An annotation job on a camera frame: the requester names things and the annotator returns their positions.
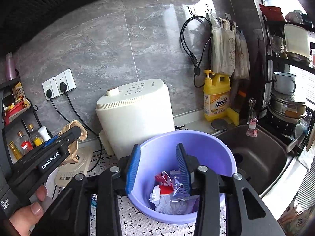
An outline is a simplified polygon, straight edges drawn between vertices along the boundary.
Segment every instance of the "black power cord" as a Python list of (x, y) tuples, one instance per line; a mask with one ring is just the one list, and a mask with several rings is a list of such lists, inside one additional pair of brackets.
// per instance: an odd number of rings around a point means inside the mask
[[(203, 19), (205, 19), (205, 20), (209, 23), (211, 35), (210, 35), (210, 38), (208, 39), (208, 41), (206, 42), (206, 44), (204, 45), (204, 48), (203, 48), (203, 51), (202, 51), (202, 54), (201, 54), (201, 58), (200, 58), (199, 63), (198, 63), (196, 56), (195, 56), (195, 55), (193, 54), (193, 52), (189, 49), (189, 47), (188, 47), (188, 45), (187, 45), (187, 43), (186, 43), (186, 40), (185, 40), (185, 29), (186, 29), (187, 25), (188, 25), (191, 21), (193, 21), (194, 19), (200, 21), (199, 18), (203, 18)], [(203, 59), (204, 51), (205, 51), (205, 49), (206, 49), (206, 46), (207, 46), (207, 44), (210, 42), (211, 38), (212, 38), (212, 23), (210, 22), (209, 19), (207, 19), (207, 18), (204, 17), (204, 16), (198, 16), (198, 15), (192, 16), (191, 18), (189, 18), (188, 20), (185, 21), (185, 23), (184, 23), (183, 26), (182, 26), (181, 32), (180, 32), (180, 37), (179, 37), (180, 44), (182, 45), (182, 47), (184, 48), (185, 52), (186, 52), (187, 55), (190, 57), (190, 59), (191, 59), (193, 65), (194, 65), (194, 78), (193, 78), (193, 83), (194, 83), (194, 86), (195, 86), (196, 88), (201, 88), (201, 87), (204, 86), (204, 84), (202, 84), (201, 86), (197, 86), (197, 85), (196, 85), (196, 75), (200, 75), (200, 73), (201, 73), (201, 70), (200, 70), (201, 61), (202, 61), (202, 59)], [(209, 50), (208, 50), (208, 53), (209, 53), (209, 51), (210, 51), (210, 49), (211, 49), (211, 42), (210, 42), (208, 48), (209, 48)]]
[[(102, 156), (102, 151), (104, 151), (105, 149), (102, 148), (102, 141), (100, 140), (100, 136), (99, 136), (98, 134), (96, 134), (93, 130), (91, 130), (91, 129), (86, 125), (86, 123), (82, 120), (82, 118), (77, 114), (76, 110), (74, 109), (74, 107), (73, 107), (73, 105), (72, 105), (72, 103), (71, 103), (71, 101), (70, 101), (70, 99), (69, 99), (69, 97), (68, 97), (68, 93), (66, 92), (66, 89), (67, 89), (67, 85), (62, 82), (62, 83), (60, 84), (60, 90), (64, 91), (66, 97), (68, 98), (68, 101), (70, 102), (70, 105), (71, 105), (73, 111), (74, 111), (75, 114), (78, 116), (78, 118), (82, 121), (82, 123), (85, 125), (84, 128), (85, 128), (86, 130), (91, 131), (91, 132), (97, 137), (97, 139), (100, 141), (100, 150), (98, 150), (98, 151), (100, 151), (100, 157), (98, 158), (98, 160), (97, 160), (97, 162), (95, 163), (95, 165), (93, 166), (93, 168), (91, 168), (90, 170), (88, 170), (88, 172), (91, 172), (91, 171), (92, 171), (93, 169), (95, 169), (96, 166), (99, 164), (100, 159), (101, 159), (101, 156)], [(61, 114), (61, 112), (59, 112), (59, 110), (57, 109), (57, 107), (56, 107), (55, 104), (53, 103), (53, 100), (52, 100), (53, 93), (51, 92), (51, 90), (47, 90), (47, 91), (46, 91), (46, 96), (50, 99), (51, 103), (53, 104), (53, 107), (54, 107), (55, 110), (59, 113), (59, 115), (60, 115), (63, 119), (65, 119), (68, 123), (70, 123), (70, 121), (69, 121), (66, 117), (64, 117), (64, 116)]]

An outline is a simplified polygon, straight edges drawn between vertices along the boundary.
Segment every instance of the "brown paper bag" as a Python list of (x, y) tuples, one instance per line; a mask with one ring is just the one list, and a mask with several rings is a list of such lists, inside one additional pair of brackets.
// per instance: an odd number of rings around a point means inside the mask
[[(77, 120), (74, 120), (71, 123), (64, 126), (58, 135), (60, 136), (61, 134), (65, 133), (67, 130), (69, 130), (70, 128), (74, 126), (78, 126), (81, 129), (81, 136), (79, 137), (79, 139), (81, 141), (86, 140), (88, 137), (88, 133), (85, 130), (85, 128), (82, 126), (82, 124)], [(77, 158), (77, 150), (78, 150), (78, 140), (74, 141), (72, 144), (68, 146), (68, 151), (70, 155), (61, 163), (61, 165), (65, 165), (67, 163), (79, 163), (79, 160)]]

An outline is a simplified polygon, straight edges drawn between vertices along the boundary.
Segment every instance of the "kitchen counter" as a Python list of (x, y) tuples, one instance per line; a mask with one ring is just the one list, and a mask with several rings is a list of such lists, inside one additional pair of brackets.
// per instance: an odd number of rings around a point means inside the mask
[[(229, 123), (229, 128), (234, 127), (234, 124), (225, 118)], [(182, 130), (197, 130), (206, 132), (209, 134), (215, 134), (217, 131), (211, 127), (211, 124), (204, 119), (203, 110), (196, 110), (188, 112), (174, 117), (174, 124)], [(89, 146), (93, 150), (99, 149), (99, 142), (97, 140), (84, 141), (79, 143), (79, 148)], [(93, 167), (97, 161), (100, 152), (95, 152), (92, 156), (90, 168)], [(115, 165), (117, 159), (115, 156), (108, 156), (103, 153), (100, 163), (95, 170), (88, 173), (87, 176), (94, 176), (102, 173), (107, 168)], [(276, 219), (278, 219), (285, 209), (288, 207), (292, 199), (294, 198), (297, 190), (299, 189), (307, 169), (300, 164), (297, 157), (289, 164), (288, 168), (284, 171), (283, 175), (277, 181), (277, 183), (271, 188), (271, 190), (262, 198), (266, 206)], [(48, 180), (48, 196), (55, 199), (62, 191), (61, 187), (57, 187), (53, 183), (53, 175)], [(121, 221), (121, 228), (123, 235), (144, 235), (144, 236), (184, 236), (193, 233), (195, 225), (194, 223), (186, 225), (171, 225), (156, 222), (147, 216), (140, 213), (134, 205), (129, 201), (127, 197), (120, 196), (119, 202), (119, 214)], [(220, 235), (226, 233), (226, 214), (225, 207), (221, 207), (220, 214)], [(91, 235), (94, 235), (95, 221), (91, 220)]]

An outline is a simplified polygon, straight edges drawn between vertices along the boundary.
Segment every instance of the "white mug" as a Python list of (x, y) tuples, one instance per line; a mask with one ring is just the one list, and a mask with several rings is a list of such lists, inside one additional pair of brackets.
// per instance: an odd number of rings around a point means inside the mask
[(274, 72), (273, 86), (277, 92), (293, 95), (296, 89), (295, 78), (294, 74)]

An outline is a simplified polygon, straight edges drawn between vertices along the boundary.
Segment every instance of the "purple plastic bowl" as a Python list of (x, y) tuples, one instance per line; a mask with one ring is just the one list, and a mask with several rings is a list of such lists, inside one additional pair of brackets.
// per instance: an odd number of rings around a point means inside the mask
[[(217, 174), (232, 176), (236, 173), (236, 163), (230, 149), (216, 137), (200, 131), (172, 131), (144, 142), (133, 190), (128, 195), (135, 207), (155, 221), (169, 224), (187, 224), (196, 221), (197, 212), (187, 215), (166, 215), (152, 210), (150, 193), (156, 185), (154, 176), (162, 171), (178, 170), (176, 146), (183, 143), (187, 154), (198, 158), (201, 165)], [(220, 195), (220, 205), (224, 204)]]

